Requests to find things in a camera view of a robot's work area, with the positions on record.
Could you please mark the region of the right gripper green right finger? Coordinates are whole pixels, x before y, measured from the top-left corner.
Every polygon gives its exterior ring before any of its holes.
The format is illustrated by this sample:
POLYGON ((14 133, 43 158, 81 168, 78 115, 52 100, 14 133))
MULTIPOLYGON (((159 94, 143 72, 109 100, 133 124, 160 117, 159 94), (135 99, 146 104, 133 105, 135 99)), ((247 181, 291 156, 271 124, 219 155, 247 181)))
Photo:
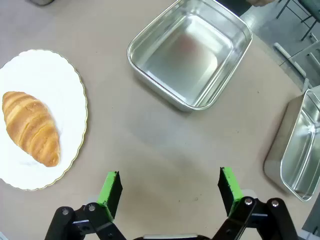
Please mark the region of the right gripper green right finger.
POLYGON ((270 198, 262 202, 245 196, 230 167, 221 167, 218 188, 227 219, 214 240, 239 240, 247 228, 255 229, 262 240, 297 240, 298 234, 285 202, 270 198))

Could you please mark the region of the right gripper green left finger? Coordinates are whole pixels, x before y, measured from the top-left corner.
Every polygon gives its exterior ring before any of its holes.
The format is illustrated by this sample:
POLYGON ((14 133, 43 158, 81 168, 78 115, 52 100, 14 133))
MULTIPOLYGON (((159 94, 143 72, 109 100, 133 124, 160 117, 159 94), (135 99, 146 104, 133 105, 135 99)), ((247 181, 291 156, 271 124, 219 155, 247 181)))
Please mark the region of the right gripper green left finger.
POLYGON ((83 240, 96 234, 100 240, 124 240, 114 224, 123 187, 118 171, 110 171, 100 190, 98 200, 74 210, 61 206, 55 211, 46 240, 83 240))

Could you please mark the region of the person's left hand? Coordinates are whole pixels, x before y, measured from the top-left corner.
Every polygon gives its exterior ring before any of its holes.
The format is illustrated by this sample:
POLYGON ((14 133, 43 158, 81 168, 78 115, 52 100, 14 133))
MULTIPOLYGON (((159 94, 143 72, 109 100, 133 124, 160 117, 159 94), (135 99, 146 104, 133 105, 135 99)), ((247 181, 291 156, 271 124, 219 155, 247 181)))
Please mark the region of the person's left hand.
POLYGON ((265 5, 272 3, 274 0, 246 0, 246 1, 254 7, 263 7, 265 5))

